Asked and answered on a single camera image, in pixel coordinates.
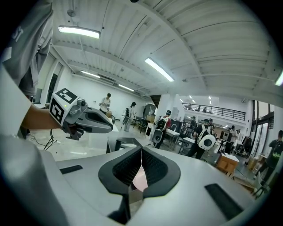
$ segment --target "black and white square marker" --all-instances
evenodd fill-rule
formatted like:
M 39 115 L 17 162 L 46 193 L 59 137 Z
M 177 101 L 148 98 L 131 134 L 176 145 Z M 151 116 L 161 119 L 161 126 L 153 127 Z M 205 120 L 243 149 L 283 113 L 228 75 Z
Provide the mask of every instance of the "black and white square marker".
M 53 98 L 50 104 L 50 113 L 54 116 L 54 118 L 61 124 L 62 118 L 64 115 L 64 110 L 57 103 L 57 101 Z
M 77 98 L 75 94 L 73 94 L 71 91 L 67 90 L 66 88 L 58 91 L 56 95 L 69 104 L 71 104 Z

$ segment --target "robotic arm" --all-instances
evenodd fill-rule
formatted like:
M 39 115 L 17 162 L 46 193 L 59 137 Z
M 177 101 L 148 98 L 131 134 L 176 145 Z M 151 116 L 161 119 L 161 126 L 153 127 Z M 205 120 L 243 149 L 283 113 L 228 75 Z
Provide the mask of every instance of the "robotic arm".
M 68 139 L 79 140 L 85 132 L 109 133 L 112 123 L 99 110 L 88 106 L 82 99 L 64 88 L 51 97 L 49 113 L 61 125 Z

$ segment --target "wooden cabinet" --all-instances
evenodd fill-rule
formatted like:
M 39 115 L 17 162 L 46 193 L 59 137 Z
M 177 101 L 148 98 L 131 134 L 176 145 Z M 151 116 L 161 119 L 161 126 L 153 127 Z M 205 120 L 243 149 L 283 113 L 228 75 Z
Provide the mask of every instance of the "wooden cabinet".
M 216 163 L 216 168 L 224 173 L 233 173 L 238 162 L 239 160 L 235 156 L 221 153 Z

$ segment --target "ceiling light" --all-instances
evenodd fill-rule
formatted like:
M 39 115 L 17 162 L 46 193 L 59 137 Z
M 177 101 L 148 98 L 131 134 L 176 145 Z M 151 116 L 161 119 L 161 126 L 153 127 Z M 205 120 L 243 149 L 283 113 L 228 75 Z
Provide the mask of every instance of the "ceiling light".
M 128 88 L 128 87 L 122 86 L 122 85 L 120 85 L 120 84 L 119 84 L 119 86 L 120 86 L 120 87 L 123 87 L 123 88 L 125 88 L 125 89 L 127 89 L 127 90 L 130 90 L 130 91 L 134 92 L 134 90 L 132 90 L 132 89 L 130 89 L 130 88 Z
M 170 77 L 160 66 L 158 66 L 152 59 L 147 58 L 145 60 L 146 63 L 148 63 L 151 67 L 153 67 L 155 70 L 157 70 L 159 73 L 161 73 L 165 78 L 168 79 L 169 82 L 174 82 L 174 79 Z
M 91 76 L 94 76 L 94 77 L 96 77 L 96 78 L 99 78 L 99 79 L 100 79 L 100 76 L 98 76 L 98 75 L 94 75 L 94 74 L 92 74 L 92 73 L 84 72 L 84 71 L 81 71 L 81 72 L 82 72 L 82 73 L 84 73 L 84 74 L 91 75 Z
M 77 26 L 59 26 L 59 31 L 62 33 L 81 34 L 92 38 L 100 38 L 100 32 Z
M 281 86 L 282 83 L 283 83 L 283 70 L 282 70 L 282 72 L 281 72 L 279 78 L 278 78 L 277 81 L 275 82 L 275 85 Z

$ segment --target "railing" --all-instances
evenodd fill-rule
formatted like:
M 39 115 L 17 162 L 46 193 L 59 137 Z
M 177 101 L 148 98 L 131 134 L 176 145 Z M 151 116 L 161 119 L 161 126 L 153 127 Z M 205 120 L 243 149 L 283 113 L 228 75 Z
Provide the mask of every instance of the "railing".
M 182 103 L 185 110 L 203 112 L 214 115 L 221 115 L 229 118 L 239 119 L 245 121 L 246 112 L 235 111 L 227 108 L 218 108 L 207 105 L 199 105 L 199 104 L 186 104 Z

